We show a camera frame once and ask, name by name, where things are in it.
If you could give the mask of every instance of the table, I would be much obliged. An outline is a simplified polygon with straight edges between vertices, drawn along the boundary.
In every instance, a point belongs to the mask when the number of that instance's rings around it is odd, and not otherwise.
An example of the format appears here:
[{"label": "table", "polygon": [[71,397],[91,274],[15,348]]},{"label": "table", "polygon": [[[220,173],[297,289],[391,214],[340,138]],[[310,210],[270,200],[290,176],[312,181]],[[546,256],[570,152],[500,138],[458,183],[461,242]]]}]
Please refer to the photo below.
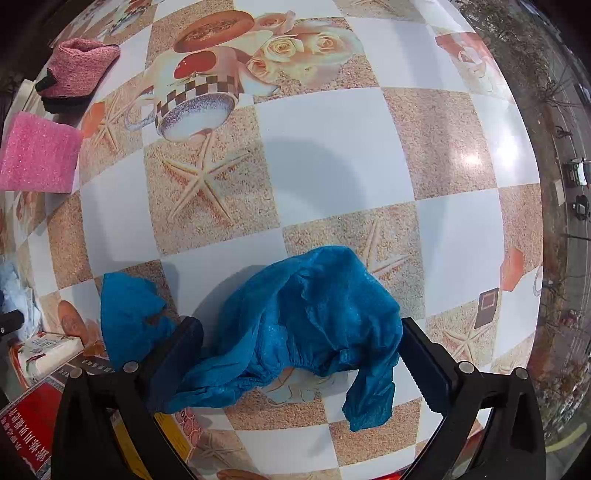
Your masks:
[{"label": "table", "polygon": [[[107,0],[58,40],[72,36],[121,46],[73,193],[1,199],[44,329],[62,330],[65,300],[100,335],[102,276],[125,271],[155,282],[173,318],[198,317],[207,343],[253,273],[340,244],[458,361],[527,364],[537,165],[498,66],[447,0]],[[401,361],[391,420],[352,433],[354,378],[288,369],[235,406],[196,409],[194,471],[349,480],[408,465],[441,417]]]}]

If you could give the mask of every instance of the blue fabric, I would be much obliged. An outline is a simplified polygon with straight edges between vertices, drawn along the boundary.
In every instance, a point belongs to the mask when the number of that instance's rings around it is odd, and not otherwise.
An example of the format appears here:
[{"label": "blue fabric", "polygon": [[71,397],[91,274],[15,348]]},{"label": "blue fabric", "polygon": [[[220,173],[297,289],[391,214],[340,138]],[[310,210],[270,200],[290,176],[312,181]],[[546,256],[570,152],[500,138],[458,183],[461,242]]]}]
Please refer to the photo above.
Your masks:
[{"label": "blue fabric", "polygon": [[[141,360],[172,322],[143,320],[161,311],[149,282],[105,275],[103,337],[120,368]],[[167,406],[226,407],[285,367],[325,377],[359,369],[343,406],[352,431],[384,424],[392,414],[392,367],[402,322],[398,303],[346,247],[320,247],[270,265],[224,304],[207,358],[184,377]]]}]

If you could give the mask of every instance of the screw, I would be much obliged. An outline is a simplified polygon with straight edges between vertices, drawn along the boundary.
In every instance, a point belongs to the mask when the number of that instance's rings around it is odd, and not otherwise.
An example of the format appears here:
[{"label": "screw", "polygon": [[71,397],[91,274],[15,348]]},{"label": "screw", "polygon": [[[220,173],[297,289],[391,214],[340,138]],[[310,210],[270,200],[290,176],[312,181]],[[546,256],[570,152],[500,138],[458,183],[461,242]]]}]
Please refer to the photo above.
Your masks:
[{"label": "screw", "polygon": [[460,370],[465,374],[471,374],[474,371],[474,365],[470,362],[460,362]]},{"label": "screw", "polygon": [[517,376],[517,378],[520,378],[522,380],[527,380],[527,377],[529,376],[527,374],[527,370],[525,368],[521,368],[521,367],[517,367],[515,370],[515,375]]},{"label": "screw", "polygon": [[135,372],[137,369],[139,368],[139,363],[138,362],[127,362],[124,366],[123,366],[123,371],[126,374],[132,374],[133,372]]},{"label": "screw", "polygon": [[70,372],[70,378],[79,378],[82,375],[82,369],[80,367],[75,367]]}]

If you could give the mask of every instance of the pink sponge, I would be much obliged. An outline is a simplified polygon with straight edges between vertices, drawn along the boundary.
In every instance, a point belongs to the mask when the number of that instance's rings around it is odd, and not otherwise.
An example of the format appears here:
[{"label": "pink sponge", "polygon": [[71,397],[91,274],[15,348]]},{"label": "pink sponge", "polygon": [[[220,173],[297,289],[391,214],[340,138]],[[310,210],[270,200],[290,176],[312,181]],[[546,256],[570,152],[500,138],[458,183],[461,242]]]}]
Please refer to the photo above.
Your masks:
[{"label": "pink sponge", "polygon": [[70,193],[82,133],[19,112],[0,149],[0,190]]}]

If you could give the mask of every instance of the pink shoe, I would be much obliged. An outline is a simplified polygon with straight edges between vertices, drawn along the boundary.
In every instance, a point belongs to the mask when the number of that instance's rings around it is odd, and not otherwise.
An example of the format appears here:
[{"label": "pink shoe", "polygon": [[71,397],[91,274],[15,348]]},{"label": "pink shoe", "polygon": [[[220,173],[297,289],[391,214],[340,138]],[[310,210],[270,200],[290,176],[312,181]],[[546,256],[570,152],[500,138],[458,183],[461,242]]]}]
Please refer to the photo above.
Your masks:
[{"label": "pink shoe", "polygon": [[45,110],[62,113],[88,104],[120,53],[117,45],[83,38],[60,43],[49,59],[47,75],[35,85]]}]

